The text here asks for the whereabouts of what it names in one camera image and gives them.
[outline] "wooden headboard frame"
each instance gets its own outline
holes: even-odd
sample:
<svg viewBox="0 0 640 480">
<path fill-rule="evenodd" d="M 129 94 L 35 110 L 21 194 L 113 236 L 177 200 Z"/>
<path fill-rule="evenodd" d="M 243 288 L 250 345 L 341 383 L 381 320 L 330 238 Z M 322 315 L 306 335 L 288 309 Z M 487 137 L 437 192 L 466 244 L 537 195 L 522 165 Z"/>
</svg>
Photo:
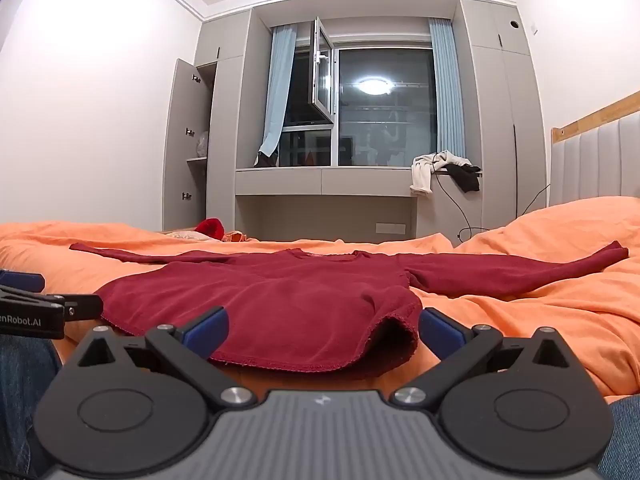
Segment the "wooden headboard frame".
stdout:
<svg viewBox="0 0 640 480">
<path fill-rule="evenodd" d="M 571 123 L 564 128 L 552 128 L 551 129 L 551 141 L 552 143 L 560 142 L 561 140 L 567 140 L 571 137 L 583 134 L 602 126 L 603 124 L 610 123 L 622 117 L 634 114 L 640 111 L 640 92 L 625 97 L 624 99 L 613 103 L 602 110 L 588 115 L 582 119 Z"/>
</svg>

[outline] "plastic bag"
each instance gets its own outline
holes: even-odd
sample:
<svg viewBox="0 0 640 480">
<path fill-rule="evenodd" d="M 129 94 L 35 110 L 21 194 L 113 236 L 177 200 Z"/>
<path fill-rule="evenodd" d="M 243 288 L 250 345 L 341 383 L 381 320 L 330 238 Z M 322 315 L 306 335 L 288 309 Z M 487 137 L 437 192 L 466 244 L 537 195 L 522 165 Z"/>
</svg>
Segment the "plastic bag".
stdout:
<svg viewBox="0 0 640 480">
<path fill-rule="evenodd" d="M 198 135 L 196 141 L 196 154 L 198 156 L 207 156 L 209 150 L 209 132 L 202 132 Z"/>
</svg>

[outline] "window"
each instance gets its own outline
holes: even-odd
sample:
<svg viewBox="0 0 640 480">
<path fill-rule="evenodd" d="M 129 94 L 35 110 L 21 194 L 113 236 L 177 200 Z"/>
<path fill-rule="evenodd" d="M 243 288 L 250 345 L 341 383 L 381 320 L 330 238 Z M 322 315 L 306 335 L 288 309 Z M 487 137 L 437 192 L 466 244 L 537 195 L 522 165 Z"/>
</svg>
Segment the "window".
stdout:
<svg viewBox="0 0 640 480">
<path fill-rule="evenodd" d="M 428 44 L 334 48 L 319 20 L 309 43 L 294 55 L 280 166 L 407 167 L 436 151 Z"/>
</svg>

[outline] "blue gripper pad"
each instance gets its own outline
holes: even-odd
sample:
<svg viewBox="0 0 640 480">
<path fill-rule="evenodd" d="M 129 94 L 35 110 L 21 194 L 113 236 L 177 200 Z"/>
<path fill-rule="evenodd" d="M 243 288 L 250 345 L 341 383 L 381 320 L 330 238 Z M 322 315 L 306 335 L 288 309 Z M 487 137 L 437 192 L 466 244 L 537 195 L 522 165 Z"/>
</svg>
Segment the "blue gripper pad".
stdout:
<svg viewBox="0 0 640 480">
<path fill-rule="evenodd" d="M 27 292 L 41 292 L 44 288 L 44 277 L 41 274 L 0 269 L 0 285 Z"/>
<path fill-rule="evenodd" d="M 229 334 L 229 316 L 224 308 L 217 307 L 183 327 L 181 332 L 184 346 L 209 359 Z"/>
<path fill-rule="evenodd" d="M 440 360 L 462 348 L 474 336 L 472 330 L 431 307 L 420 313 L 418 334 Z"/>
</svg>

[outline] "person's leg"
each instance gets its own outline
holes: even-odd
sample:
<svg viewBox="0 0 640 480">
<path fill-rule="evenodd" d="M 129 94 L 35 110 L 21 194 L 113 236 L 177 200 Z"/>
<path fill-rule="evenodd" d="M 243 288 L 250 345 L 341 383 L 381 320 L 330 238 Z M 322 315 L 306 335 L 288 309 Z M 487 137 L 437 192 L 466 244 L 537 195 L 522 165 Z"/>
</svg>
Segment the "person's leg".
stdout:
<svg viewBox="0 0 640 480">
<path fill-rule="evenodd" d="M 60 370 L 48 339 L 0 335 L 0 467 L 39 476 L 49 466 L 33 434 L 33 413 Z"/>
<path fill-rule="evenodd" d="M 613 437 L 598 470 L 606 480 L 636 480 L 640 472 L 640 395 L 610 406 Z"/>
</svg>

